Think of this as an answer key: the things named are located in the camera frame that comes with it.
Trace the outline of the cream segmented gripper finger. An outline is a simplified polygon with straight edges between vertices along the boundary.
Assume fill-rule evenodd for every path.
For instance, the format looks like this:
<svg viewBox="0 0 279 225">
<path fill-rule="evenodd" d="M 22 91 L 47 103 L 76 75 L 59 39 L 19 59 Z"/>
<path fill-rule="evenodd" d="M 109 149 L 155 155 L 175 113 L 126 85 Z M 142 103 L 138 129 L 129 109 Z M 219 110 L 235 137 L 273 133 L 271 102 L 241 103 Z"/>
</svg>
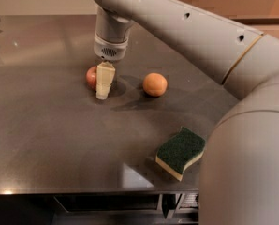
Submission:
<svg viewBox="0 0 279 225">
<path fill-rule="evenodd" d="M 110 62 L 102 62 L 97 66 L 96 71 L 96 97 L 105 100 L 115 75 L 115 67 Z"/>
</svg>

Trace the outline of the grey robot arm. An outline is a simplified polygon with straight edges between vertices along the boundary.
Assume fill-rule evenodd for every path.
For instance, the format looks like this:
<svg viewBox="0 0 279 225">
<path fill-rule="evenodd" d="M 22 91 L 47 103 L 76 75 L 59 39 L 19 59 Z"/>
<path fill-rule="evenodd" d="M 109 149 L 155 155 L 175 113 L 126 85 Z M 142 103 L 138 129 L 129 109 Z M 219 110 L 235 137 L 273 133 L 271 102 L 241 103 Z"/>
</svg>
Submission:
<svg viewBox="0 0 279 225">
<path fill-rule="evenodd" d="M 279 225 L 279 39 L 177 0 L 94 0 L 239 100 L 199 169 L 199 225 Z"/>
</svg>

